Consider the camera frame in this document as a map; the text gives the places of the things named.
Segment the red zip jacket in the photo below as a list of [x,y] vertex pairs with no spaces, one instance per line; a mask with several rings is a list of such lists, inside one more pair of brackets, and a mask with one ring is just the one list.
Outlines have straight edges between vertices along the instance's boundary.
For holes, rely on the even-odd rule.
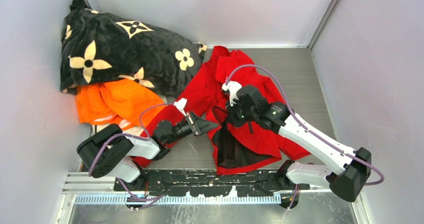
[[218,124],[218,128],[207,133],[213,145],[213,158],[219,175],[246,173],[278,162],[282,154],[291,160],[299,160],[310,155],[306,149],[258,124],[244,124],[236,128],[227,122],[228,96],[222,85],[231,72],[241,66],[231,76],[243,86],[253,85],[269,102],[283,102],[271,78],[261,75],[252,67],[254,61],[241,50],[229,51],[224,46],[215,46],[210,59],[202,64],[200,70],[178,97],[186,99],[186,112],[204,116],[206,120]]

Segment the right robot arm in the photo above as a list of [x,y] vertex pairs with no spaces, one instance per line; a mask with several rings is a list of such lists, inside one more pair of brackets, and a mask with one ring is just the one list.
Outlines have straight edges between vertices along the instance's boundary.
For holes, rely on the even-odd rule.
[[329,137],[306,122],[286,104],[268,102],[258,88],[236,81],[222,85],[228,95],[230,122],[237,128],[255,123],[262,130],[295,142],[323,164],[286,161],[277,182],[283,189],[308,184],[329,188],[337,197],[355,202],[371,175],[372,154],[364,147],[354,149]]

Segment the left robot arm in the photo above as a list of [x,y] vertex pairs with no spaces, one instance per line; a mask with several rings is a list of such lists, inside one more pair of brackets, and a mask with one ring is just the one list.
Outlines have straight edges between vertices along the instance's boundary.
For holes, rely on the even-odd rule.
[[152,137],[135,136],[111,124],[79,144],[76,152],[91,177],[115,177],[138,191],[145,186],[146,177],[132,157],[160,160],[169,153],[170,144],[189,135],[204,135],[218,127],[218,123],[203,119],[192,111],[176,124],[169,120],[160,121]]

